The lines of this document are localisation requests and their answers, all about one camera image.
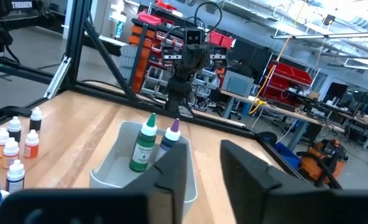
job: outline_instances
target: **wooden table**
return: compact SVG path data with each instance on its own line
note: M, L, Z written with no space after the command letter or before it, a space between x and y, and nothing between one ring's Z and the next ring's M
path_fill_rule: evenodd
M115 143L124 121L145 122L150 113L66 91L40 105L43 113L40 149L37 159L20 158L26 168L26 188L85 188L89 172L97 169ZM21 118L22 139L28 133L28 118ZM159 128L166 129L173 119L157 116ZM182 135L191 143L198 197L184 223L235 223L220 167L220 141L229 139L281 169L254 140L214 129L181 123ZM7 170L1 167L4 188Z

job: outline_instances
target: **shop vacuum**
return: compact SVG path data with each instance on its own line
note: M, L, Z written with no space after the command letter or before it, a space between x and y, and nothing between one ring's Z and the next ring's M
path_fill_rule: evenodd
M327 184L332 189L340 189L337 182L343 167L347 164L346 149L337 139L323 139L308 147L306 152L297 152L301 158L299 173L314 181L315 187Z

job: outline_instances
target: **computer monitor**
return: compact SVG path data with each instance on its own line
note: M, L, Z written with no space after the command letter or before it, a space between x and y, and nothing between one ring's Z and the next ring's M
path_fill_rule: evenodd
M346 93L348 86L340 83L331 83L331 86L326 93L329 96L342 98L342 96Z

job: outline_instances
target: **box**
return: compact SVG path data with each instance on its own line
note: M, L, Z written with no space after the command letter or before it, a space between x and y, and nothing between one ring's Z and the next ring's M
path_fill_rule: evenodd
M309 94L308 94L308 98L310 99L314 99L314 98L319 98L319 93L315 92L315 91L311 91Z
M141 175L132 171L128 164L131 160L136 137L141 131L142 124L126 121L121 124L119 135L110 152L97 170L90 171L90 188L123 188L132 180ZM157 135L164 135L165 131L159 129ZM187 179L182 217L197 198L197 187L192 164L192 155L189 141L181 136L179 143L187 145ZM150 156L149 166L155 160L159 144L155 144Z

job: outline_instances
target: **blue bin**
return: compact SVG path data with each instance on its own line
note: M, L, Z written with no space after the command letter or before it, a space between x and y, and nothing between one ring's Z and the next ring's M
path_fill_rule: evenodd
M284 144L278 142L275 144L274 149L296 170L299 169L301 164L301 159L296 156L290 149L288 149Z
M250 110L250 103L244 103L244 106L242 107L242 114L248 115L249 110Z

